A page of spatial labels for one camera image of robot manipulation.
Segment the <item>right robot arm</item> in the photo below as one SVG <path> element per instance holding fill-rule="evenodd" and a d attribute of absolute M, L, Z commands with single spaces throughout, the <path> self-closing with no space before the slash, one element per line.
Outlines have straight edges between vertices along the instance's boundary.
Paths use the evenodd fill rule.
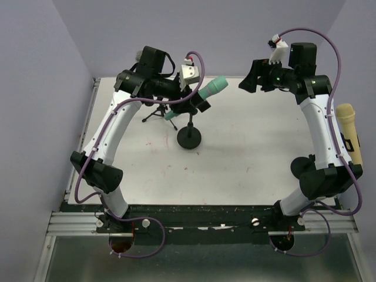
<path fill-rule="evenodd" d="M 326 75 L 316 74 L 317 46 L 309 42 L 287 45 L 282 39 L 269 41 L 268 59 L 253 61 L 249 74 L 239 88 L 250 93 L 258 86 L 263 92 L 287 89 L 295 96 L 310 130 L 314 154 L 291 162 L 291 171 L 299 187 L 276 203 L 270 216 L 271 225 L 284 230 L 291 216 L 317 200 L 344 193 L 362 175 L 360 164 L 354 164 L 344 145 L 330 104 L 331 82 Z"/>

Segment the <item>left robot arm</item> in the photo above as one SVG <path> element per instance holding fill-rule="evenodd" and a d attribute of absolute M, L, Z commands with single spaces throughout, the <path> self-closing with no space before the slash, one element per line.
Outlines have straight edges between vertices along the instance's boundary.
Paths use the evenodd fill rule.
<path fill-rule="evenodd" d="M 163 73 L 169 53 L 145 46 L 135 64 L 118 73 L 110 105 L 95 134 L 82 152 L 74 151 L 70 162 L 79 177 L 93 187 L 105 211 L 111 214 L 110 225 L 118 232 L 126 231 L 130 217 L 125 214 L 128 203 L 120 189 L 123 171 L 113 166 L 119 143 L 141 106 L 168 106 L 172 112 L 192 114 L 203 110 L 206 103 L 199 95 L 205 76 L 201 55 L 190 51 L 180 70 Z"/>

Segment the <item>black round-base mic stand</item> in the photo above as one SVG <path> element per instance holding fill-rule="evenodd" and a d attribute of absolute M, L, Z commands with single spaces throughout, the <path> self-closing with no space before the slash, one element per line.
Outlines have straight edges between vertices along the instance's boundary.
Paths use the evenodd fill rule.
<path fill-rule="evenodd" d="M 210 107 L 210 103 L 201 96 L 193 97 L 179 105 L 177 108 L 179 114 L 189 114 L 187 126 L 181 128 L 177 133 L 177 142 L 182 148 L 192 150 L 199 146 L 202 141 L 202 135 L 199 129 L 194 127 L 193 116 L 196 115 L 198 111 L 204 112 Z"/>

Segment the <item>teal microphone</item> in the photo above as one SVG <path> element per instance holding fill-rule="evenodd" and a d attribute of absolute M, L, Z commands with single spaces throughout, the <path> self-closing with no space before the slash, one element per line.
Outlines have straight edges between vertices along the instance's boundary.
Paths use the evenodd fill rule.
<path fill-rule="evenodd" d="M 183 113 L 196 114 L 197 111 L 204 112 L 211 107 L 207 99 L 220 93 L 229 85 L 224 76 L 219 76 L 211 80 L 204 88 L 200 89 L 188 101 L 173 105 L 171 111 L 165 115 L 165 120 L 171 120 Z"/>

